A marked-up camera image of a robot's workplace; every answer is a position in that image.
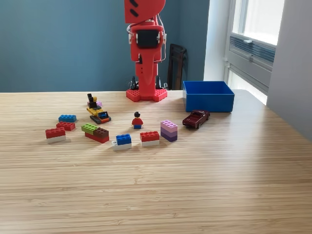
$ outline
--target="brown lego brick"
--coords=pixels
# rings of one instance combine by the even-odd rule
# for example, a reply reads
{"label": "brown lego brick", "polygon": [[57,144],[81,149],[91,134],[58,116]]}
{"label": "brown lego brick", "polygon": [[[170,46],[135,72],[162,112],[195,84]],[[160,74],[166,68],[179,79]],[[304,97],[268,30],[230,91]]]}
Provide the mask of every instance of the brown lego brick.
{"label": "brown lego brick", "polygon": [[93,135],[99,138],[105,138],[109,136],[109,132],[102,128],[97,128],[93,131]]}

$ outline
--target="blue plastic bin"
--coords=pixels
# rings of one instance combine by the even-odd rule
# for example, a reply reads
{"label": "blue plastic bin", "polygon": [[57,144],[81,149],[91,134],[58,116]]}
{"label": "blue plastic bin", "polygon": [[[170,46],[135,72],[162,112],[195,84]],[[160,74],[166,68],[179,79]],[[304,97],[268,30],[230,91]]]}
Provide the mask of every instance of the blue plastic bin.
{"label": "blue plastic bin", "polygon": [[235,94],[224,81],[184,81],[185,111],[231,112]]}

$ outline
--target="red robot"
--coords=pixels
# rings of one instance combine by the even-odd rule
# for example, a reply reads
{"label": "red robot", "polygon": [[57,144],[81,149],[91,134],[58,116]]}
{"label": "red robot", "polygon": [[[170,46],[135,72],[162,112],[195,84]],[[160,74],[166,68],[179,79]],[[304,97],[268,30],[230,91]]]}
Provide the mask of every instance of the red robot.
{"label": "red robot", "polygon": [[[167,90],[161,88],[158,76],[158,63],[166,58],[167,35],[159,14],[165,2],[166,0],[124,0],[126,23],[130,23],[127,31],[131,45],[131,60],[136,62],[138,76],[138,86],[133,77],[131,89],[126,93],[127,98],[132,101],[160,101],[167,96]],[[161,58],[163,44],[164,59]]]}

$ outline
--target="red robot base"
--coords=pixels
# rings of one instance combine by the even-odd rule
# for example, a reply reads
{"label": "red robot base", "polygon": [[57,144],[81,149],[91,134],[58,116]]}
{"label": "red robot base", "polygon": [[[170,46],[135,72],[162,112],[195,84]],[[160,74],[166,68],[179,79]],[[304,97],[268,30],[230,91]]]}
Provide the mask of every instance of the red robot base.
{"label": "red robot base", "polygon": [[126,92],[127,98],[129,98],[132,101],[140,101],[140,100],[152,100],[152,101],[161,101],[164,98],[166,98],[168,95],[167,90],[165,89],[156,89],[155,94],[150,97],[142,97],[140,95],[140,90],[132,90],[128,89]]}

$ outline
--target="dark red toy car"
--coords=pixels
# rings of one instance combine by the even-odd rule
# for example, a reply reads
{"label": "dark red toy car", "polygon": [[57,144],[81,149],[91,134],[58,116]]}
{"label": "dark red toy car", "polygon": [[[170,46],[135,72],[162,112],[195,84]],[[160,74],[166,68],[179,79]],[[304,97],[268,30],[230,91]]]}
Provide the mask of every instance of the dark red toy car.
{"label": "dark red toy car", "polygon": [[209,111],[193,110],[191,114],[182,121],[182,124],[187,127],[200,128],[200,126],[209,119],[209,116]]}

